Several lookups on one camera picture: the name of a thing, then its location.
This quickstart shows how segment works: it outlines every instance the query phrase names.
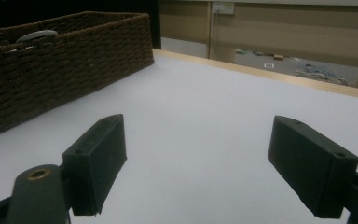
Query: metal ring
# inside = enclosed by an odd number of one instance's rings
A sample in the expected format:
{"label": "metal ring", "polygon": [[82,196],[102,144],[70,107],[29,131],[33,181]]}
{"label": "metal ring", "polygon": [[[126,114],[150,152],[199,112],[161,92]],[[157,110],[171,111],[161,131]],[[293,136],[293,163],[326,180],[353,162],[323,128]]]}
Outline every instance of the metal ring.
{"label": "metal ring", "polygon": [[57,35],[57,34],[58,33],[56,31],[53,31],[53,30],[36,31],[36,32],[30,33],[28,35],[23,35],[18,40],[16,40],[16,43],[32,40],[32,39],[43,37],[43,36]]}
{"label": "metal ring", "polygon": [[29,180],[37,180],[37,179],[41,179],[47,175],[50,174],[50,170],[43,168],[43,169],[38,169],[38,170],[34,170],[29,176],[28,179]]}

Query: wall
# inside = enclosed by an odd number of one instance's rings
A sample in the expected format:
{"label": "wall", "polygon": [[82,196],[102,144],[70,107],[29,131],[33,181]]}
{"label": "wall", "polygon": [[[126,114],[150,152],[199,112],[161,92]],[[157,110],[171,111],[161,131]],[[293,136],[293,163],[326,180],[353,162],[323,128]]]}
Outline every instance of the wall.
{"label": "wall", "polygon": [[210,58],[225,62],[234,49],[251,49],[358,67],[358,7],[236,3],[234,15],[211,10],[208,2],[160,1],[161,35],[205,43]]}

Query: dark brown wicker basket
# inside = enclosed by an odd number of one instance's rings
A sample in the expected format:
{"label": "dark brown wicker basket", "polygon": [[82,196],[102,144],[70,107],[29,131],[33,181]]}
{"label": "dark brown wicker basket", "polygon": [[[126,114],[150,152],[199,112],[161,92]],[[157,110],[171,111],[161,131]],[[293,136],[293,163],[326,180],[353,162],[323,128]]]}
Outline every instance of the dark brown wicker basket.
{"label": "dark brown wicker basket", "polygon": [[[58,35],[15,43],[23,35]],[[153,63],[149,17],[82,12],[0,29],[0,133]]]}

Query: screw hole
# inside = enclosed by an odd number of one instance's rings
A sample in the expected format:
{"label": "screw hole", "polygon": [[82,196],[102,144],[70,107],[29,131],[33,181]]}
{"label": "screw hole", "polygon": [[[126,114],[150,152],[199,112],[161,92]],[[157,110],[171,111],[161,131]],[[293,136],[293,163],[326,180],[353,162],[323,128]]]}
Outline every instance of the screw hole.
{"label": "screw hole", "polygon": [[48,174],[50,174],[50,170],[48,169],[35,170],[30,174],[30,176],[28,176],[28,179],[29,180],[41,179],[47,176]]}
{"label": "screw hole", "polygon": [[336,152],[336,155],[339,156],[339,157],[345,157],[345,154],[342,153],[342,152]]}

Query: wicker basket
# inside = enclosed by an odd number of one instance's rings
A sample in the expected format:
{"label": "wicker basket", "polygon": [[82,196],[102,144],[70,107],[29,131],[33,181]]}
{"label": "wicker basket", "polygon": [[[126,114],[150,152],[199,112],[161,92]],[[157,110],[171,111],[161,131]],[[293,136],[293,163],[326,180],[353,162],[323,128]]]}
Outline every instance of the wicker basket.
{"label": "wicker basket", "polygon": [[[15,43],[23,35],[58,35]],[[153,63],[149,17],[82,12],[0,29],[0,133]]]}

